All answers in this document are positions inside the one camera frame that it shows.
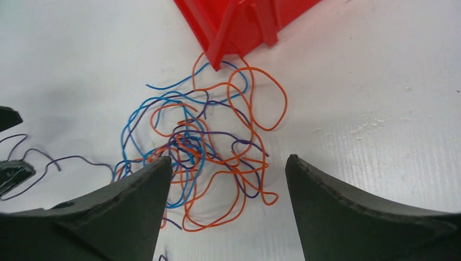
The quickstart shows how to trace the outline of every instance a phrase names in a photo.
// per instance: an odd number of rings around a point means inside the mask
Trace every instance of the red plastic bin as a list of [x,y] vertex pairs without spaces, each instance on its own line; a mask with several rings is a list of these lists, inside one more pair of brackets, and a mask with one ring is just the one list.
[[246,56],[320,0],[175,0],[215,70],[225,54]]

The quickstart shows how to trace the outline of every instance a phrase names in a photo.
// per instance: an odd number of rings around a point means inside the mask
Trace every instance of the purple wire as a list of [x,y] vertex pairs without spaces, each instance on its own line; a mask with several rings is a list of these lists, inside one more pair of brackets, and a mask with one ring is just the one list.
[[58,168],[58,171],[61,171],[61,166],[59,166],[59,164],[50,156],[48,155],[47,153],[41,151],[41,150],[37,150],[36,148],[30,148],[28,150],[26,150],[26,152],[24,153],[24,156],[22,156],[22,159],[21,160],[25,160],[26,157],[27,157],[27,153],[31,152],[31,151],[36,151],[40,154],[42,154],[43,156],[47,157],[49,160],[51,160],[51,162],[54,162],[54,165],[56,165],[56,167]]
[[[207,132],[201,132],[201,131],[198,131],[198,130],[194,130],[194,131],[186,130],[186,132],[200,132],[200,133],[204,133],[204,134],[207,133]],[[195,149],[197,149],[197,150],[199,149],[199,146],[196,146],[196,145],[190,145],[190,146],[192,146],[193,148],[195,148]],[[181,151],[183,151],[183,152],[186,152],[186,153],[187,153],[187,151],[183,150],[182,148],[178,148],[178,149],[181,150]],[[209,154],[209,155],[212,156],[213,158],[216,158],[217,160],[222,160],[221,158],[219,158],[219,157],[216,155],[216,153],[212,154],[212,153],[207,152],[207,154]],[[178,165],[181,165],[181,166],[184,167],[184,168],[192,169],[192,167],[187,167],[187,166],[185,166],[184,164],[182,164],[182,163],[181,163],[179,160],[177,160],[177,159],[175,159],[175,161],[178,163]],[[251,168],[252,170],[255,169],[250,163],[246,162],[246,161],[243,160],[243,159],[241,159],[240,162],[242,162],[243,164],[247,165],[247,166],[248,166],[249,168]],[[224,165],[225,165],[229,170],[232,170],[232,168],[229,166],[229,164],[224,163]],[[256,174],[256,178],[258,179],[258,189],[261,190],[261,178],[260,178],[260,175],[259,175],[258,172],[255,172],[255,174]],[[239,181],[238,176],[237,176],[236,174],[234,174],[234,177],[235,177],[235,179],[236,179],[236,181],[237,181],[237,183],[238,183],[238,185],[239,185],[241,191],[245,194],[245,196],[247,196],[248,198],[256,198],[256,197],[258,197],[259,191],[257,191],[257,192],[255,193],[255,195],[253,195],[253,196],[249,195],[249,194],[246,192],[245,188],[243,187],[242,183]]]
[[79,156],[79,155],[74,155],[74,156],[67,156],[67,157],[63,157],[63,158],[60,158],[60,159],[55,159],[51,162],[49,162],[46,166],[45,166],[45,171],[44,173],[42,174],[42,176],[40,178],[38,178],[36,181],[34,181],[34,183],[32,183],[29,187],[27,187],[26,189],[24,189],[22,192],[14,195],[14,196],[11,196],[11,197],[7,197],[7,198],[0,198],[0,201],[8,201],[10,199],[13,199],[13,198],[16,198],[18,196],[21,196],[22,194],[24,194],[25,192],[27,192],[29,189],[31,189],[33,186],[35,186],[39,181],[41,181],[45,176],[46,174],[48,173],[48,167],[52,164],[57,164],[57,162],[59,161],[62,161],[62,160],[66,160],[66,159],[72,159],[72,158],[79,158],[79,159],[82,159],[84,160],[86,163],[90,164],[90,165],[93,165],[93,166],[105,166],[107,167],[110,172],[112,173],[112,168],[108,165],[108,164],[103,164],[103,163],[92,163],[90,162],[89,160],[87,160],[86,158],[82,157],[82,156]]
[[13,151],[15,150],[15,148],[17,148],[19,146],[19,144],[21,144],[23,141],[25,141],[29,135],[25,134],[25,133],[22,133],[22,134],[16,134],[16,135],[12,135],[12,136],[9,136],[9,137],[6,137],[4,138],[3,140],[0,140],[0,144],[6,140],[9,140],[9,139],[12,139],[12,138],[15,138],[15,137],[21,137],[21,136],[24,136],[24,138],[22,138],[10,151],[10,153],[8,154],[8,157],[7,157],[7,161],[10,160],[11,158],[11,155],[13,154]]
[[[195,90],[192,90],[192,91],[189,91],[189,92],[187,92],[187,93],[185,93],[185,94],[183,94],[183,95],[172,95],[172,96],[168,96],[168,97],[166,97],[166,98],[167,98],[167,99],[173,99],[173,98],[177,98],[177,97],[183,97],[183,96],[190,95],[190,94],[192,94],[192,93],[194,93],[194,92],[195,92]],[[205,93],[207,94],[207,101],[206,101],[206,103],[205,103],[205,106],[204,106],[203,110],[200,112],[200,114],[199,114],[199,116],[198,116],[197,118],[199,118],[199,117],[201,117],[202,115],[204,115],[204,117],[205,117],[205,119],[206,119],[206,109],[207,109],[210,105],[212,105],[212,104],[219,104],[219,105],[223,105],[223,106],[225,106],[225,107],[227,107],[227,108],[232,108],[230,105],[227,105],[227,104],[222,103],[222,102],[219,102],[219,101],[215,101],[215,100],[210,101],[210,100],[209,100],[209,94],[208,94],[208,92],[206,91]],[[142,111],[141,115],[138,117],[138,119],[137,119],[136,123],[134,124],[133,128],[129,131],[129,133],[128,133],[128,135],[127,135],[127,138],[126,138],[125,142],[123,143],[124,146],[126,146],[126,144],[128,143],[129,137],[130,137],[131,135],[133,135],[133,132],[134,132],[135,128],[138,126],[138,124],[139,124],[139,122],[141,121],[141,119],[142,119],[142,117],[144,116],[144,114],[149,110],[149,108],[150,108],[151,106],[153,106],[154,104],[156,104],[156,103],[159,102],[159,101],[162,101],[162,100],[158,99],[158,100],[153,101],[153,102],[150,103],[148,106],[146,106],[146,108]],[[248,120],[248,118],[245,116],[245,114],[244,114],[242,111],[240,111],[240,110],[237,109],[237,108],[235,108],[235,110],[236,110],[240,115],[242,115],[242,116],[244,117],[244,119],[246,120],[246,122],[247,122],[248,124],[250,124],[250,121]],[[184,133],[184,132],[195,132],[195,133],[200,133],[200,131],[197,131],[197,130],[184,130],[184,131],[177,132],[177,133],[175,133],[174,135],[177,135],[177,134],[179,134],[179,133]],[[232,135],[231,133],[226,133],[226,132],[209,132],[209,134],[224,134],[224,135],[229,135],[229,136],[233,137],[233,138],[235,139],[236,142],[240,142],[240,143],[242,143],[242,144],[250,144],[249,141],[238,139],[235,135]],[[171,138],[172,138],[172,137],[170,137],[170,141],[168,142],[168,144],[166,144],[166,146],[168,146],[168,147],[171,146]],[[252,145],[255,146],[257,149],[259,149],[260,151],[262,151],[262,149],[261,149],[259,146],[257,146],[256,144],[252,143]],[[178,161],[176,158],[174,158],[174,156],[172,156],[171,150],[169,150],[169,156],[172,157],[174,160]],[[249,197],[249,198],[255,198],[255,197],[258,196],[259,192],[257,192],[256,195],[254,195],[254,197],[248,195],[248,193],[247,193],[247,192],[245,191],[245,189],[243,188],[241,182],[238,180],[237,176],[236,176],[236,175],[234,175],[234,176],[235,176],[235,179],[237,180],[237,183],[238,183],[240,189],[242,190],[242,192],[243,192],[247,197]]]
[[22,138],[18,143],[16,143],[15,146],[13,146],[13,148],[10,151],[10,154],[8,154],[7,161],[11,159],[11,156],[12,156],[14,150],[29,137],[29,135],[27,135],[27,134],[19,134],[19,135],[24,135],[24,138]]
[[183,230],[183,228],[182,228],[178,223],[174,222],[173,220],[167,219],[166,217],[163,217],[163,218],[161,218],[161,219],[163,219],[163,220],[165,220],[165,221],[168,221],[169,223],[172,223],[172,224],[175,225],[177,228],[179,228],[179,230]]

